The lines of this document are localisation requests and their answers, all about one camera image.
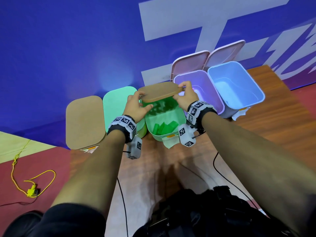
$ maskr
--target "hand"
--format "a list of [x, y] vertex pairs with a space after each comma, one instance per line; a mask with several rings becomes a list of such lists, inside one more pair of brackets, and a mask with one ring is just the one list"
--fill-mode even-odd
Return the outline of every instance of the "hand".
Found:
[[123, 115], [129, 115], [137, 124], [144, 118], [144, 116], [150, 111], [154, 105], [148, 105], [146, 107], [142, 107], [143, 104], [139, 102], [140, 96], [144, 95], [144, 92], [135, 91], [134, 95], [129, 95], [127, 98], [127, 103], [123, 112]]
[[191, 103], [199, 100], [198, 95], [193, 91], [192, 84], [190, 81], [182, 82], [179, 87], [185, 87], [184, 96], [174, 95], [173, 98], [178, 102], [179, 106], [184, 110], [188, 111], [188, 107]]

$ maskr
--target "yellow cable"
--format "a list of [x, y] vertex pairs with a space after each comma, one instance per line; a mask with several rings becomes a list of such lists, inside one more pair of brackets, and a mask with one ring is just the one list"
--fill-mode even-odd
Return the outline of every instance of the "yellow cable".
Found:
[[[35, 179], [35, 178], [37, 178], [38, 176], [40, 176], [40, 175], [42, 175], [42, 174], [44, 174], [44, 173], [46, 173], [46, 172], [48, 172], [48, 171], [52, 171], [52, 172], [54, 173], [54, 178], [53, 178], [53, 180], [48, 184], [48, 186], [46, 186], [46, 188], [45, 188], [41, 193], [39, 193], [39, 194], [36, 195], [36, 196], [29, 196], [26, 191], [22, 190], [22, 189], [18, 186], [18, 184], [16, 183], [16, 181], [15, 181], [15, 179], [14, 179], [14, 177], [13, 177], [14, 166], [16, 165], [17, 160], [18, 160], [18, 158], [20, 157], [21, 152], [24, 150], [24, 148], [26, 147], [26, 145], [27, 145], [29, 142], [30, 142], [30, 140], [28, 140], [28, 142], [25, 144], [25, 146], [22, 148], [22, 150], [21, 150], [21, 151], [14, 157], [14, 159], [13, 159], [12, 171], [11, 171], [11, 179], [12, 179], [13, 183], [15, 184], [16, 188], [17, 188], [19, 191], [23, 192], [27, 197], [35, 198], [35, 197], [37, 197], [37, 196], [40, 196], [40, 195], [51, 185], [51, 183], [53, 183], [53, 181], [54, 181], [54, 179], [55, 179], [55, 177], [56, 177], [56, 172], [53, 171], [53, 170], [47, 170], [47, 171], [44, 171], [43, 173], [41, 173], [41, 174], [39, 174], [39, 175], [37, 175], [37, 176], [31, 178], [31, 179]], [[33, 181], [31, 181], [31, 179], [25, 180], [24, 182], [30, 182], [30, 183], [33, 184], [32, 187], [36, 187], [36, 183], [33, 182]]]

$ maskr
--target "mint green lid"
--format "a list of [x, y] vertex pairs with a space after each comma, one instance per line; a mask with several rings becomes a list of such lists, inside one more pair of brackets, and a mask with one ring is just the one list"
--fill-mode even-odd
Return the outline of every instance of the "mint green lid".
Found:
[[[129, 95], [134, 95], [137, 91], [134, 87], [122, 87], [113, 91], [109, 91], [103, 97], [103, 111], [106, 132], [109, 129], [111, 122], [124, 112], [127, 98]], [[144, 127], [145, 119], [137, 123], [137, 130]]]

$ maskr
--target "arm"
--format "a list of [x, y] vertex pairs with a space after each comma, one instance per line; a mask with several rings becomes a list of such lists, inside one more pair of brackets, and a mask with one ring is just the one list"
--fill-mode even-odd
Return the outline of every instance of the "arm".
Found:
[[[198, 100], [191, 83], [184, 96], [175, 96], [187, 110]], [[270, 214], [295, 231], [305, 234], [316, 206], [316, 175], [271, 141], [208, 112], [202, 126], [224, 161], [249, 193]]]
[[[152, 105], [141, 108], [136, 91], [127, 99], [123, 115], [131, 116], [138, 123]], [[125, 144], [124, 133], [113, 130], [100, 143], [91, 157], [83, 164], [80, 170], [64, 185], [52, 206], [60, 203], [77, 203], [99, 210], [107, 218], [109, 213], [116, 179], [122, 159]]]

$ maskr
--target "light blue bin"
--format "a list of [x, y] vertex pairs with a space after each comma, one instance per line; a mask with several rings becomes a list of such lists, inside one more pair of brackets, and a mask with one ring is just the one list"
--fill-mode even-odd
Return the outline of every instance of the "light blue bin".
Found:
[[223, 99], [225, 111], [220, 115], [223, 118], [229, 118], [240, 109], [261, 103], [265, 99], [263, 91], [238, 62], [212, 66], [207, 73]]

